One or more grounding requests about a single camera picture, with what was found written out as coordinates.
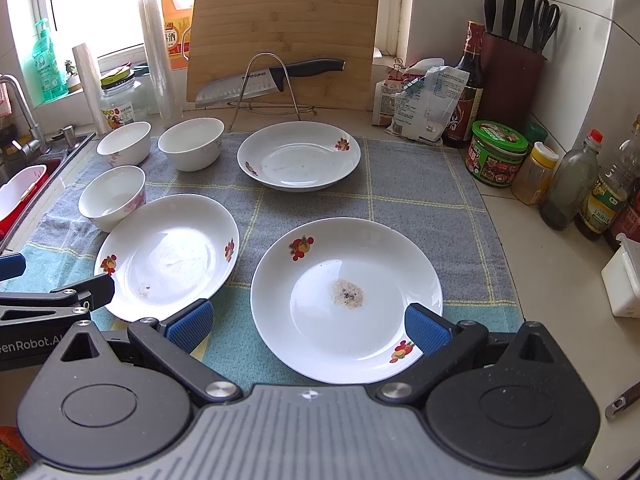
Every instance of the jar lid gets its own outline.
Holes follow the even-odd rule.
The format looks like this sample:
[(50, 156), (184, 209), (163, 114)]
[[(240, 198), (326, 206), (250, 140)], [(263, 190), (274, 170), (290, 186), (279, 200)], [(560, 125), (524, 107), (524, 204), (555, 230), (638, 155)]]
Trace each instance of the jar lid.
[(533, 158), (536, 162), (539, 162), (545, 168), (549, 168), (550, 170), (552, 170), (553, 168), (555, 168), (559, 156), (554, 150), (538, 141), (533, 145), (533, 150), (531, 150), (531, 158)]
[(520, 132), (493, 121), (476, 121), (473, 132), (484, 142), (510, 153), (525, 153), (529, 147)]
[(546, 138), (549, 136), (549, 132), (540, 126), (540, 124), (529, 121), (524, 127), (522, 135), (529, 141), (529, 144), (535, 144), (536, 142), (542, 142), (544, 144)]
[(133, 77), (133, 71), (129, 65), (119, 66), (113, 70), (109, 70), (100, 78), (100, 85), (103, 90), (113, 88), (114, 86), (124, 83)]

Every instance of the white bowl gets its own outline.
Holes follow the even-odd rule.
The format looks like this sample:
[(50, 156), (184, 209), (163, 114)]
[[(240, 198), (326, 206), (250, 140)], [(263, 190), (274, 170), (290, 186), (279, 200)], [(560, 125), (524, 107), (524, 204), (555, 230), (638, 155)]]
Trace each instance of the white bowl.
[(165, 131), (158, 140), (158, 148), (176, 170), (198, 171), (220, 156), (224, 129), (224, 123), (218, 119), (190, 119)]
[(94, 178), (80, 195), (80, 214), (110, 233), (132, 211), (146, 203), (145, 172), (120, 166)]
[(151, 124), (124, 124), (104, 137), (96, 151), (112, 168), (136, 166), (151, 151)]

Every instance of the yellow bottle cap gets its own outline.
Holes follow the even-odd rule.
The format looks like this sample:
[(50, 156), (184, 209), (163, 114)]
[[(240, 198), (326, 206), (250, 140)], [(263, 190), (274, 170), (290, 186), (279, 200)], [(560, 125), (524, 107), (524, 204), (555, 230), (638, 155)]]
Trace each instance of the yellow bottle cap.
[(545, 168), (552, 169), (556, 166), (556, 162), (558, 161), (558, 154), (548, 148), (542, 142), (538, 141), (533, 145), (533, 150), (531, 150), (531, 158), (544, 166)]

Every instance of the cooking oil bottle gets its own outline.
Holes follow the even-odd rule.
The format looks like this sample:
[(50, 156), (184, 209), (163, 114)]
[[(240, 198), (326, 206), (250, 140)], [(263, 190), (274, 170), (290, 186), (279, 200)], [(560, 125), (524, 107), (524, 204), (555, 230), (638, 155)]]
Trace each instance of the cooking oil bottle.
[(575, 225), (589, 240), (605, 231), (624, 207), (634, 180), (640, 176), (640, 116), (631, 129), (631, 138), (620, 145), (618, 160), (603, 168), (591, 192), (575, 216)]
[[(164, 20), (164, 38), (169, 51), (172, 70), (187, 68), (188, 62), (182, 56), (182, 35), (191, 27), (193, 0), (160, 0)], [(184, 53), (189, 54), (191, 31), (184, 38)]]
[(602, 134), (592, 130), (581, 148), (566, 153), (554, 175), (544, 200), (540, 216), (552, 229), (565, 229), (580, 209), (584, 197), (598, 178), (598, 150)]

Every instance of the scissors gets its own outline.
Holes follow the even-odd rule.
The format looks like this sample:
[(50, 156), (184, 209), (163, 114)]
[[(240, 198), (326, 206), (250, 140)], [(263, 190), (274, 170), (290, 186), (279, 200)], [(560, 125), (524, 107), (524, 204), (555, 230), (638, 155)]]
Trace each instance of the scissors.
[(538, 0), (533, 16), (533, 52), (545, 49), (546, 42), (558, 28), (560, 21), (560, 7), (556, 4), (549, 5), (549, 0)]

